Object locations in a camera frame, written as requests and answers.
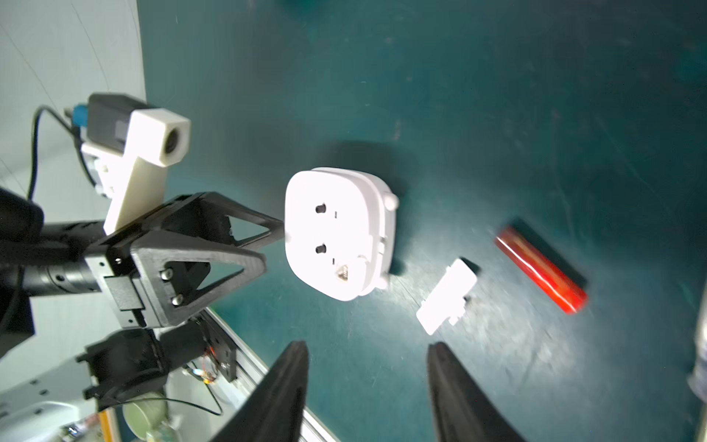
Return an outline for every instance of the green table surface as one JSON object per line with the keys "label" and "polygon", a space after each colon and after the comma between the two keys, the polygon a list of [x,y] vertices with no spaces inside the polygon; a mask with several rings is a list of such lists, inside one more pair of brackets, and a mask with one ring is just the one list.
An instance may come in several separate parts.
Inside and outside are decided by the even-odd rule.
{"label": "green table surface", "polygon": [[[289,269],[215,305],[271,364],[310,350],[307,404],[344,442],[432,441],[446,341],[529,441],[690,441],[706,274],[705,1],[143,0],[148,99],[192,120],[168,196],[283,216],[336,166],[401,197],[390,289],[351,302]],[[564,315],[493,244],[522,219],[587,280]],[[459,256],[464,317],[415,312]]]}

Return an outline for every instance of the small white plastic piece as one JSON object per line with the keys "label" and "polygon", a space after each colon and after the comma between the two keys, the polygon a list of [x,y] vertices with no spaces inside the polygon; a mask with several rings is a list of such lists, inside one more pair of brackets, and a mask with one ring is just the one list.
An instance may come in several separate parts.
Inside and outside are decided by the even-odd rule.
{"label": "small white plastic piece", "polygon": [[374,175],[336,168],[296,173],[285,193],[285,253],[292,271],[340,301],[386,288],[397,205]]}
{"label": "small white plastic piece", "polygon": [[417,320],[432,335],[445,319],[454,325],[464,314],[465,296],[477,283],[476,274],[462,260],[456,259],[417,311]]}
{"label": "small white plastic piece", "polygon": [[[167,167],[179,163],[189,151],[192,123],[166,109],[134,110],[130,114],[125,151],[107,169],[112,201],[103,230],[110,235],[164,202]],[[170,152],[168,136],[177,134]]]}
{"label": "small white plastic piece", "polygon": [[394,211],[400,205],[400,200],[392,193],[387,193],[383,195],[383,204],[386,210]]}

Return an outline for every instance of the white clip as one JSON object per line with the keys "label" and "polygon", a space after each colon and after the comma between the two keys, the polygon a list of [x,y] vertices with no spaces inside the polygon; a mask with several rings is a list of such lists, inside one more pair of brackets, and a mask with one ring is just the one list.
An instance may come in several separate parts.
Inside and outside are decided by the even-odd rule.
{"label": "white clip", "polygon": [[476,274],[457,258],[417,311],[417,320],[432,335],[445,319],[454,325],[464,314],[465,296],[477,283]]}

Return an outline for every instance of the hole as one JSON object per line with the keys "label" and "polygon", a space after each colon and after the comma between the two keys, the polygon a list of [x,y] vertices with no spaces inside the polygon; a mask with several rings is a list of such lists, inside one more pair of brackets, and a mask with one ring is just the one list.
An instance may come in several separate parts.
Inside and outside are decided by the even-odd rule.
{"label": "hole", "polygon": [[165,153],[172,153],[179,143],[179,131],[172,129],[167,139],[165,140]]}

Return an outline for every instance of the white wall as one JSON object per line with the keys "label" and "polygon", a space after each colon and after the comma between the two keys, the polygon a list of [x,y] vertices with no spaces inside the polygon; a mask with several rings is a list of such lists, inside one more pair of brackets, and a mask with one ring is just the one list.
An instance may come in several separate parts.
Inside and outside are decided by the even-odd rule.
{"label": "white wall", "polygon": [[[3,0],[0,69],[0,185],[24,195],[38,105],[61,113],[93,92],[145,97],[135,0]],[[109,202],[83,176],[71,138],[46,115],[39,146],[35,201],[46,221],[105,218]],[[0,391],[74,357],[119,327],[100,294],[31,302],[36,335],[0,359]]]}
{"label": "white wall", "polygon": [[[38,105],[60,112],[93,92],[145,98],[136,0],[0,2],[0,175],[30,163],[30,123]],[[40,157],[71,149],[50,121]]]}

